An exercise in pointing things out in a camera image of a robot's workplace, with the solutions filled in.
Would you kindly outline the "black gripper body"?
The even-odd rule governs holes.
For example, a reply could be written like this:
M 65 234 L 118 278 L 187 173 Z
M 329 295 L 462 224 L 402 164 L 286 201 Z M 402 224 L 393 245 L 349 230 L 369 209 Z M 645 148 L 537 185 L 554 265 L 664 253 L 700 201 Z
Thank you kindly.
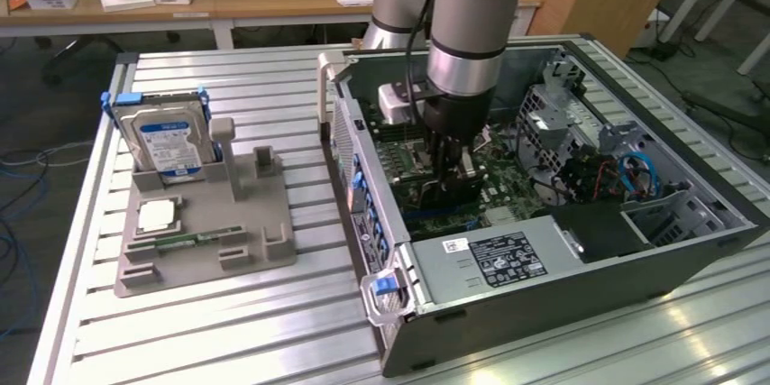
M 492 93 L 477 96 L 440 95 L 424 102 L 428 139 L 470 144 L 481 133 L 492 106 Z

